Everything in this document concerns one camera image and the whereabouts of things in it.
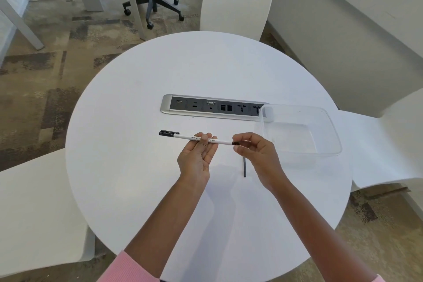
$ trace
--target round white table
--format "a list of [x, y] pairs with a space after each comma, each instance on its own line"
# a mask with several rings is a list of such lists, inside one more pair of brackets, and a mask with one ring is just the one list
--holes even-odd
[[[272, 47], [219, 32], [184, 32], [142, 43], [104, 67], [72, 114], [66, 167], [89, 226], [114, 253], [123, 250], [179, 176], [186, 141], [159, 136], [211, 132], [230, 140], [256, 123], [163, 114], [163, 95], [178, 94], [326, 109], [342, 140], [341, 117], [320, 83]], [[335, 227], [352, 177], [344, 151], [314, 169], [284, 167], [290, 180]], [[266, 281], [309, 254], [276, 199], [231, 146], [220, 145], [210, 180], [161, 279]]]

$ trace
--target chair base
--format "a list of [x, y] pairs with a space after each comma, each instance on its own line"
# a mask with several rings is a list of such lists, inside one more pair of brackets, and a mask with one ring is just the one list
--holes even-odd
[[[147, 12], [145, 13], [145, 20], [147, 21], [148, 29], [153, 29], [154, 27], [154, 24], [150, 21], [150, 15], [151, 15], [151, 11], [157, 12], [157, 5], [163, 6], [167, 9], [177, 12], [179, 15], [179, 20], [180, 21], [184, 20], [179, 8], [174, 6], [179, 3], [179, 0], [173, 0], [173, 5], [167, 0], [136, 0], [136, 1], [137, 1], [137, 5], [148, 4]], [[131, 11], [127, 7], [129, 7], [131, 3], [127, 1], [127, 2], [124, 2], [122, 5], [124, 6], [125, 15], [129, 16], [131, 14]]]

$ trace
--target pink sweater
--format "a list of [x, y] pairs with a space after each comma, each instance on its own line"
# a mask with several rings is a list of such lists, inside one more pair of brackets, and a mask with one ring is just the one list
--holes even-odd
[[[122, 251], [97, 282], [160, 282], [160, 280]], [[378, 276], [373, 282], [384, 282], [384, 280]]]

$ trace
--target electrical outlet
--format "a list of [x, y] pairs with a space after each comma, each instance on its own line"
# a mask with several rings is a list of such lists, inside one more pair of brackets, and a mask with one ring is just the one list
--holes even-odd
[[203, 100], [188, 98], [187, 111], [202, 111], [202, 110], [203, 110]]
[[221, 114], [235, 114], [235, 105], [231, 102], [217, 102], [219, 113]]
[[187, 99], [183, 97], [172, 97], [169, 109], [185, 110], [187, 108]]
[[206, 99], [203, 101], [203, 111], [208, 113], [218, 113], [219, 103], [217, 100]]
[[251, 116], [258, 116], [258, 111], [263, 104], [250, 104], [250, 114]]
[[234, 103], [234, 105], [235, 105], [235, 114], [237, 114], [237, 115], [250, 115], [248, 103]]

